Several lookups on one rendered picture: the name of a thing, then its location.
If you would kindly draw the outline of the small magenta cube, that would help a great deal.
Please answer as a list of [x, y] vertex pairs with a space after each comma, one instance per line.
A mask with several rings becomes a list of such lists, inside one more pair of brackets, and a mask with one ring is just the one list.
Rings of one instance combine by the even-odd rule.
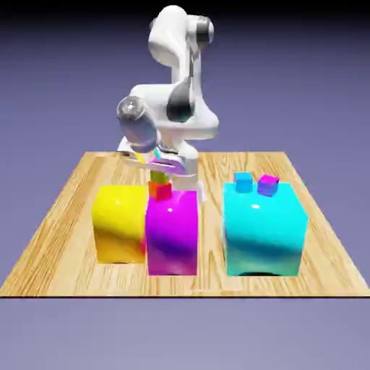
[[257, 192], [266, 197], [272, 197], [278, 190], [280, 179], [277, 176], [264, 174], [257, 182]]

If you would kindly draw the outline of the small red cube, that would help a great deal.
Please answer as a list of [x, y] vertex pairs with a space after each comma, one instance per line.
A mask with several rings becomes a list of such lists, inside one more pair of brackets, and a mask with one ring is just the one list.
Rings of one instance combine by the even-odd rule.
[[172, 184], [167, 182], [165, 184], [159, 184], [155, 182], [148, 182], [149, 196], [157, 202], [161, 202], [171, 198], [172, 195]]

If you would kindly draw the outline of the small cyan cube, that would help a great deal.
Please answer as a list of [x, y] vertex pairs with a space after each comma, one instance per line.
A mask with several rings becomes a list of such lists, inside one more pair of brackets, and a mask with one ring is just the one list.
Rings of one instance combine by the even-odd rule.
[[234, 182], [238, 193], [246, 194], [253, 191], [253, 177], [250, 172], [235, 172]]

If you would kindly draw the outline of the large cyan box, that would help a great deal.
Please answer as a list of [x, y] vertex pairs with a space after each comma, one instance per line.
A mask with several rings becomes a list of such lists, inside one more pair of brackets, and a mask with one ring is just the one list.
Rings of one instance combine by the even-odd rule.
[[298, 275], [308, 216], [289, 183], [272, 197], [224, 183], [222, 221], [226, 275]]

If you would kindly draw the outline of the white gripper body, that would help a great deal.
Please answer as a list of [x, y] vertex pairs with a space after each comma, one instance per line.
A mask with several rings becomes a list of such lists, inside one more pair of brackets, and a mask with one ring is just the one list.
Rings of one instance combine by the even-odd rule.
[[127, 162], [142, 166], [151, 171], [160, 171], [176, 175], [186, 174], [184, 159], [176, 150], [169, 148], [161, 141], [159, 141], [152, 151], [140, 153], [135, 152], [131, 147], [131, 143], [124, 137], [119, 144], [117, 152], [120, 153]]

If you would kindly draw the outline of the large yellow box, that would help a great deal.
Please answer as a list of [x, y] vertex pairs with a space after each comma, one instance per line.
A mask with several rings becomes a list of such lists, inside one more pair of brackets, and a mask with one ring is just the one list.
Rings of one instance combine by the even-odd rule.
[[147, 188], [138, 185], [100, 187], [91, 210], [99, 263], [145, 262]]

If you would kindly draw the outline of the large magenta box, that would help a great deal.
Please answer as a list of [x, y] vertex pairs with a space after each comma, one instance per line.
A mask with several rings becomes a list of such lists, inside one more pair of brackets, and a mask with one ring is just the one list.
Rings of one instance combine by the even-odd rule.
[[145, 218], [150, 275], [196, 275], [198, 204], [195, 191], [173, 191], [171, 198], [148, 202]]

